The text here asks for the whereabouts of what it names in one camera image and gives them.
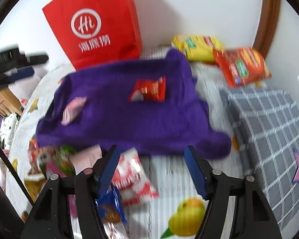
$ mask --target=screw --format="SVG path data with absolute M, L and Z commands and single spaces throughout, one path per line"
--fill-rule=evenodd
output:
M 214 175 L 221 175 L 221 174 L 222 174 L 222 171 L 219 170 L 219 169 L 213 169 L 213 174 L 214 174 Z
M 249 182 L 253 182 L 253 181 L 255 181 L 255 178 L 251 175 L 247 175 L 246 180 L 248 180 Z
M 92 168 L 86 168 L 84 169 L 83 173 L 84 174 L 91 174 L 93 172 L 93 169 Z
M 56 180 L 57 178 L 59 178 L 59 176 L 56 173 L 52 174 L 50 177 L 50 179 L 53 181 Z

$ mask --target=yellow snack bag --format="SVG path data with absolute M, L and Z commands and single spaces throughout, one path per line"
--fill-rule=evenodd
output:
M 215 62 L 213 49 L 224 48 L 222 42 L 209 36 L 176 35 L 172 39 L 172 46 L 183 52 L 189 61 Z

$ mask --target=black cable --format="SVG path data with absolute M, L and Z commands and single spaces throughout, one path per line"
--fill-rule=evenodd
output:
M 5 163 L 5 165 L 7 166 L 7 168 L 9 169 L 9 171 L 11 172 L 12 176 L 14 177 L 14 179 L 16 180 L 16 182 L 18 183 L 19 187 L 23 191 L 24 195 L 27 197 L 27 199 L 30 201 L 31 205 L 33 206 L 34 205 L 34 201 L 30 197 L 30 194 L 28 193 L 26 187 L 24 186 L 24 184 L 20 180 L 20 177 L 18 176 L 17 172 L 14 170 L 12 164 L 10 163 L 9 159 L 6 157 L 6 155 L 4 154 L 4 152 L 2 151 L 1 148 L 0 148 L 0 158 Z

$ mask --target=bedsheet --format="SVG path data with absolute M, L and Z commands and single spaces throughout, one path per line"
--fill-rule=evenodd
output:
M 144 49 L 142 57 L 145 59 L 163 58 L 168 49 Z M 193 76 L 197 77 L 197 93 L 208 102 L 211 127 L 232 137 L 233 131 L 219 96 L 219 87 L 226 86 L 223 74 L 219 68 L 205 66 L 201 63 L 191 63 L 191 70 Z M 21 180 L 27 177 L 26 173 L 30 168 L 27 158 L 29 139 L 35 132 L 37 122 L 45 115 L 50 106 L 54 92 L 59 86 L 58 81 L 72 71 L 74 68 L 71 65 L 60 66 L 50 71 L 39 83 L 25 108 L 9 155 L 10 161 L 18 159 L 18 175 Z M 186 197 L 196 196 L 197 193 L 182 157 L 143 156 L 141 161 L 147 176 L 158 189 L 160 197 L 148 204 L 125 208 L 128 219 L 127 232 L 130 239 L 158 239 L 167 229 L 168 219 L 175 212 L 178 204 Z M 209 162 L 213 168 L 222 170 L 228 176 L 243 177 L 239 153 L 233 147 L 226 158 Z M 30 211 L 29 202 L 9 172 L 7 173 L 6 194 L 18 214 L 24 210 Z M 233 210 L 234 198 L 230 197 L 222 238 L 229 237 Z M 299 222 L 296 222 L 296 227 L 297 225 L 298 228 L 294 229 L 294 233 L 289 232 L 286 236 L 283 235 L 283 238 L 292 238 L 299 229 Z M 72 227 L 74 238 L 82 238 L 77 219 L 72 219 Z

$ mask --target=red candy wrapper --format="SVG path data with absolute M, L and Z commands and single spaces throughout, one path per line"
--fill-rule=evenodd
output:
M 165 100 L 166 79 L 165 76 L 157 81 L 137 80 L 133 92 L 129 98 L 130 102 L 135 101 L 157 101 Z
M 120 190 L 123 206 L 158 198 L 158 193 L 145 175 L 135 148 L 121 154 L 112 184 Z

